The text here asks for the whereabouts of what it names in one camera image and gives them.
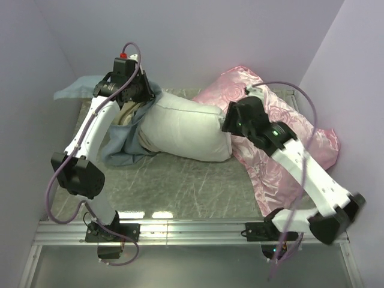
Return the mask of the white pillow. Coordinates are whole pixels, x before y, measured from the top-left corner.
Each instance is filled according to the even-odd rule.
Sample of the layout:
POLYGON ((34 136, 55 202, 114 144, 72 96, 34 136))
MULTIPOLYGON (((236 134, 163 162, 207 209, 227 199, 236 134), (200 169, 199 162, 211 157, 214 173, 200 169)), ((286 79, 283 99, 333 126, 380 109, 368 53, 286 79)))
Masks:
POLYGON ((224 162, 232 154, 231 138, 221 130, 224 119, 217 106, 163 92, 140 122, 139 143, 151 152, 224 162))

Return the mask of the green beige patchwork pillowcase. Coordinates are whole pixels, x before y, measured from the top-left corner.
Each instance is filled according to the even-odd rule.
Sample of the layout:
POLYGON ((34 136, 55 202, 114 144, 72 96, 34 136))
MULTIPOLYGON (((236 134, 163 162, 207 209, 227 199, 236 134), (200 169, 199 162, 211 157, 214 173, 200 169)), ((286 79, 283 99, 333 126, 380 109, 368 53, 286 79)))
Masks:
MULTIPOLYGON (((102 78, 101 75, 82 76, 70 86, 55 92, 53 98, 55 100, 62 98, 92 98, 94 88, 102 78)), ((153 81, 149 81, 149 86, 155 98, 141 106, 128 124, 112 124, 109 127, 109 141, 101 150, 101 160, 104 164, 129 166, 138 162, 144 156, 153 154, 139 143, 140 123, 148 110, 162 97, 163 92, 161 87, 153 81)))

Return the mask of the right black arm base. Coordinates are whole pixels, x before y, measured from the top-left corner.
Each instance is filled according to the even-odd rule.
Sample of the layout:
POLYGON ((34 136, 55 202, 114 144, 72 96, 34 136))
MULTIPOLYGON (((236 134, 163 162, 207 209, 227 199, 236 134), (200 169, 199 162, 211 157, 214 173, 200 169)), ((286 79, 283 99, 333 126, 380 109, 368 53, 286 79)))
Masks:
POLYGON ((278 244, 265 244, 266 242, 280 242, 281 232, 276 228, 271 220, 264 219, 258 222, 245 223, 245 229, 241 232, 241 236, 245 237, 248 242, 261 242, 263 255, 272 260, 278 251, 278 244))

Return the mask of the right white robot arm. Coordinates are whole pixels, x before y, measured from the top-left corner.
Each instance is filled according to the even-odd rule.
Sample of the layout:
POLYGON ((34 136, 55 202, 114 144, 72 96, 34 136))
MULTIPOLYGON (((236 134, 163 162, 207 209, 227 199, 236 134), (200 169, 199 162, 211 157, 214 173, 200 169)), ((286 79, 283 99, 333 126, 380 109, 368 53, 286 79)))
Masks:
POLYGON ((366 200, 351 193, 306 151, 295 132, 283 122, 270 122, 261 99, 230 102, 223 132, 247 138, 280 164, 299 183, 315 204, 314 209, 278 208, 265 217, 265 235, 279 239, 285 232, 311 233, 323 244, 332 244, 353 224, 366 200))

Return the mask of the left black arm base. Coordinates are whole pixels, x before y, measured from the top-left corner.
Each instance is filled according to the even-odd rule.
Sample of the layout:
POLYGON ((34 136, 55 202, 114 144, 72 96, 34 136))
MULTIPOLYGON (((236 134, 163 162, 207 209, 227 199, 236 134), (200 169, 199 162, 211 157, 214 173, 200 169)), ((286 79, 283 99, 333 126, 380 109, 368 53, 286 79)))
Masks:
POLYGON ((106 231, 99 224, 92 222, 88 225, 85 243, 97 244, 97 256, 101 261, 119 260, 125 244, 138 244, 140 224, 118 224, 117 231, 106 231))

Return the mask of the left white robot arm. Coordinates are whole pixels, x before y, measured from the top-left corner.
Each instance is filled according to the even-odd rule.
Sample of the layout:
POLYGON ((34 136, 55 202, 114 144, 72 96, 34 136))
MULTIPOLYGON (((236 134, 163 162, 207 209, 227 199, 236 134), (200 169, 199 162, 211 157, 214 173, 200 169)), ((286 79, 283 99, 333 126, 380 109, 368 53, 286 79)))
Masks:
POLYGON ((113 70, 92 90, 91 106, 74 139, 64 152, 51 157, 53 179, 80 200, 79 206, 84 206, 91 215, 90 231, 107 241, 119 238, 121 225, 118 212, 103 191, 106 178, 95 165, 98 151, 124 105, 148 106, 154 99, 140 56, 122 52, 115 58, 113 70))

